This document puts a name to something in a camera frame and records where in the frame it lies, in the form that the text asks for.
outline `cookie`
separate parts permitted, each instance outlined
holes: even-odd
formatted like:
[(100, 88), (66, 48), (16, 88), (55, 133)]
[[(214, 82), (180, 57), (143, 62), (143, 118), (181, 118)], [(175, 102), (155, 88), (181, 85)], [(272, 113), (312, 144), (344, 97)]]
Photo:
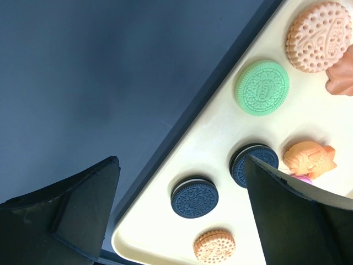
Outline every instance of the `cookie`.
[(214, 230), (200, 236), (194, 243), (196, 258), (204, 264), (216, 264), (229, 259), (236, 250), (233, 236), (224, 230)]
[(293, 145), (284, 155), (284, 164), (296, 175), (316, 179), (337, 167), (334, 162), (336, 150), (330, 145), (303, 141)]
[(250, 144), (237, 150), (231, 159), (231, 175), (235, 182), (242, 188), (247, 187), (245, 180), (244, 166), (246, 156), (255, 156), (270, 166), (278, 169), (278, 155), (270, 147), (263, 144)]
[(306, 183), (308, 183), (310, 185), (313, 184), (312, 180), (309, 177), (305, 176), (305, 175), (294, 175), (293, 178), (299, 179), (299, 180), (301, 180), (303, 182), (306, 182)]
[(326, 70), (329, 81), (326, 90), (332, 95), (353, 96), (353, 45), (343, 54), (343, 57)]
[(216, 186), (203, 176), (183, 180), (174, 187), (171, 197), (175, 213), (188, 219), (208, 214), (217, 203)]
[(337, 63), (350, 45), (351, 18), (335, 2), (309, 7), (294, 22), (286, 51), (293, 66), (303, 72), (324, 71)]
[(255, 62), (237, 80), (237, 103), (250, 115), (268, 115), (285, 101), (289, 85), (288, 74), (279, 63), (271, 60)]

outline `orange fish-shaped cookie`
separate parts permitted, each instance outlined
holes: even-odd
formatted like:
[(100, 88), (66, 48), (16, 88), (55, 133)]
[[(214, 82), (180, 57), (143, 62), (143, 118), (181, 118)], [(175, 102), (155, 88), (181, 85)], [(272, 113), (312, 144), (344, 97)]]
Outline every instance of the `orange fish-shaped cookie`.
[(336, 168), (333, 162), (336, 151), (329, 145), (305, 141), (293, 145), (284, 157), (284, 163), (296, 175), (306, 174), (316, 179), (323, 173)]

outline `white tray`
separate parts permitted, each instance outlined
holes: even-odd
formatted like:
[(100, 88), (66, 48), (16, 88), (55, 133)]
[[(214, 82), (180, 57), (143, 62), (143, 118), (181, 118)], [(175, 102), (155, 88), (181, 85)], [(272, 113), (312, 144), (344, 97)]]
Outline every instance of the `white tray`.
[[(332, 96), (325, 89), (325, 72), (296, 70), (285, 53), (290, 26), (317, 2), (322, 1), (287, 0), (278, 8), (115, 228), (111, 243), (117, 254), (143, 264), (196, 265), (200, 263), (193, 253), (195, 239), (210, 229), (225, 228), (234, 236), (236, 252), (223, 264), (266, 264), (247, 190), (235, 183), (228, 167), (235, 150), (250, 142), (268, 144), (280, 158), (300, 140), (332, 145), (338, 166), (314, 184), (353, 196), (353, 97)], [(353, 16), (352, 0), (337, 2)], [(291, 86), (276, 112), (255, 117), (237, 106), (234, 84), (243, 68), (262, 59), (279, 62), (288, 72)], [(289, 173), (282, 161), (279, 169)], [(173, 212), (170, 195), (177, 182), (193, 174), (208, 176), (220, 199), (209, 214), (184, 219)]]

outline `pink cookie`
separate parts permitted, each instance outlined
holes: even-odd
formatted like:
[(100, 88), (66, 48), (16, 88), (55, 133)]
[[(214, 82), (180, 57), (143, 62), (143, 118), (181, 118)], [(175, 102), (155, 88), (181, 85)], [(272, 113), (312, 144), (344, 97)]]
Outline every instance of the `pink cookie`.
[(304, 181), (306, 183), (309, 183), (310, 185), (313, 184), (313, 182), (311, 181), (311, 179), (305, 175), (296, 175), (296, 176), (293, 176), (293, 178), (296, 178), (296, 179), (300, 179), (301, 181)]

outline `orange cookie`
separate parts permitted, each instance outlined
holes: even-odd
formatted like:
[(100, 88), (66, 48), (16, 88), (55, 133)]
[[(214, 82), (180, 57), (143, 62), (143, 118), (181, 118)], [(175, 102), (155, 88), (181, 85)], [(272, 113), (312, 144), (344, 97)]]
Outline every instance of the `orange cookie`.
[(304, 141), (293, 145), (284, 157), (285, 165), (296, 175), (307, 175), (316, 179), (323, 173), (336, 168), (333, 162), (336, 151), (329, 145)]
[(351, 18), (339, 3), (308, 8), (295, 21), (287, 39), (287, 56), (295, 68), (316, 73), (337, 63), (350, 45)]
[(214, 230), (200, 236), (194, 244), (196, 258), (204, 264), (214, 264), (230, 258), (236, 249), (232, 235), (224, 230)]
[(353, 45), (343, 54), (343, 57), (326, 70), (330, 80), (326, 89), (332, 95), (353, 96)]

